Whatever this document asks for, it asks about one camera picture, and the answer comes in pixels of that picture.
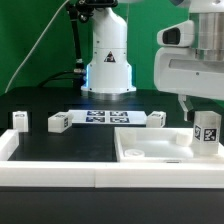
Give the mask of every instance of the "white tray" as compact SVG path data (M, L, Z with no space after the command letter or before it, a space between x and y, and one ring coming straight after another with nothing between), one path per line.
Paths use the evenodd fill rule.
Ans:
M224 163L224 147L219 144L218 154L201 156L197 144L189 147L176 144L179 131L193 129L176 128L115 128L115 148L119 162L165 163ZM125 156L126 150L140 150L144 157Z

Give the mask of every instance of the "green backdrop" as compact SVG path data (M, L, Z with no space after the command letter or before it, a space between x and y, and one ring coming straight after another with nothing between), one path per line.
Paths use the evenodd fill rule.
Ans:
M0 94L2 94L12 74L63 1L0 1ZM115 11L124 19L127 18L127 4L119 4ZM145 0L130 4L128 61L133 65L133 80L137 88L154 88L153 63L158 49L157 32L186 19L187 10L175 8L169 0ZM91 22L79 24L79 29L83 58L85 63L88 63L92 54ZM66 10L63 10L12 87L35 86L48 76L70 70L74 65L72 30ZM51 85L70 86L71 83L54 82Z

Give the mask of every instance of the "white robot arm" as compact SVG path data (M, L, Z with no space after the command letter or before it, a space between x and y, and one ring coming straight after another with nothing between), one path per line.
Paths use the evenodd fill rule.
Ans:
M120 0L133 3L139 0ZM135 93L132 67L127 62L127 24L112 11L117 0L78 0L80 20L93 20L93 58L87 66L82 95L102 100L120 100Z
M189 7L189 20L158 33L156 87L182 105L186 96L224 100L224 0L170 1Z

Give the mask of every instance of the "black table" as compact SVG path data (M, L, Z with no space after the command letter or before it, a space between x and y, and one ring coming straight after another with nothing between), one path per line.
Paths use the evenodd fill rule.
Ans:
M193 98L192 103L198 110L224 113L211 100ZM20 134L11 161L116 162L114 127L83 125L48 133L47 118L69 109L165 111L166 127L193 126L183 120L176 95L149 90L108 102L82 98L69 88L16 88L0 97L0 108L1 133L12 127L13 111L30 116L30 132ZM223 189L0 187L2 224L220 224L223 210Z

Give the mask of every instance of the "white cube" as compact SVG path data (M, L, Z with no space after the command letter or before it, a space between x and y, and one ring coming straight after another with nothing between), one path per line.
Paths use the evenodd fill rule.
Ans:
M72 114L69 112L58 112L48 118L48 132L62 133L72 126Z
M26 111L13 112L13 129L19 132L28 132L28 115Z
M162 111L154 111L148 117L146 121L147 128L162 128L166 124L166 113Z
M195 149L201 155L218 153L221 115L213 111L196 111L194 119Z

